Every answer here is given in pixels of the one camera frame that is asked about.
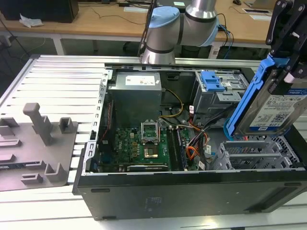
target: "aluminum profile table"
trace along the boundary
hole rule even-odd
[[[258,61],[177,59],[178,64],[251,67]],[[245,227],[247,230],[307,229],[307,193],[294,198],[272,213],[219,215],[187,218],[95,221],[81,196],[74,196],[72,184],[81,148],[88,138],[105,63],[138,64],[136,57],[41,56],[30,59],[0,99],[0,117],[14,116],[29,122],[22,113],[26,102],[38,102],[41,114],[50,121],[70,116],[77,121],[68,185],[63,187],[0,192],[0,229],[166,229],[203,230]],[[306,138],[306,116],[296,128]]]

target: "green circuit board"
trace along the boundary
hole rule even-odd
[[[145,130],[144,136],[154,137],[155,132]],[[157,154],[145,155],[144,149],[155,149]],[[115,152],[111,164],[159,164],[170,165],[167,149],[166,129],[161,129],[158,145],[143,145],[140,128],[118,128],[115,134]]]
[[[171,146],[176,143],[168,143],[169,129],[160,129],[160,141],[157,144],[152,142],[142,143],[141,127],[136,128],[117,128],[115,133],[114,151],[101,154],[99,165],[102,172],[118,172],[120,166],[122,169],[129,165],[164,165],[168,170],[172,170],[172,161],[169,152]],[[182,147],[190,141],[189,131],[186,128],[179,130]],[[155,127],[144,129],[145,137],[155,137]],[[185,163],[188,171],[197,170],[195,162],[188,161]]]

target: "motherboard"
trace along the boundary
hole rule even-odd
[[[100,153],[98,165],[101,172],[112,173],[194,170],[185,153],[188,142],[186,128],[117,128],[114,150]]]

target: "table surface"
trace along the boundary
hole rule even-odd
[[[79,4],[79,13],[73,23],[43,22],[43,26],[27,28],[18,21],[5,20],[3,15],[2,19],[4,19],[3,22],[11,31],[18,32],[141,37],[144,29],[143,24],[133,24],[116,16],[99,19],[98,14],[100,16],[118,15],[132,22],[145,23],[146,13],[125,12],[124,7],[119,7],[118,5],[104,7],[85,6],[86,4]],[[230,6],[233,6],[241,13],[229,8]],[[234,34],[235,42],[264,43],[270,24],[269,21],[254,20],[250,17],[250,14],[243,14],[242,8],[247,8],[247,6],[245,4],[241,6],[234,5],[232,0],[217,0],[215,8],[218,13],[223,13],[226,16],[227,28]],[[224,24],[223,16],[219,15],[218,17],[220,23]],[[5,30],[2,25],[0,25],[0,30]],[[225,34],[219,32],[215,40],[225,41],[225,39]]]

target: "floor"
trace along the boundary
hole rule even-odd
[[[49,38],[18,37],[17,40],[29,54],[56,55],[53,41]],[[98,51],[94,52],[91,40],[64,39],[63,45],[68,55],[99,55],[99,56],[137,56],[138,43],[120,41],[98,41]],[[228,47],[222,47],[218,58],[224,58]],[[210,47],[177,46],[175,56],[183,58],[207,58]],[[265,53],[259,57],[260,49],[232,47],[228,59],[261,60]],[[24,50],[12,39],[9,48],[0,46],[0,96],[5,92],[15,76],[22,69],[28,57]]]

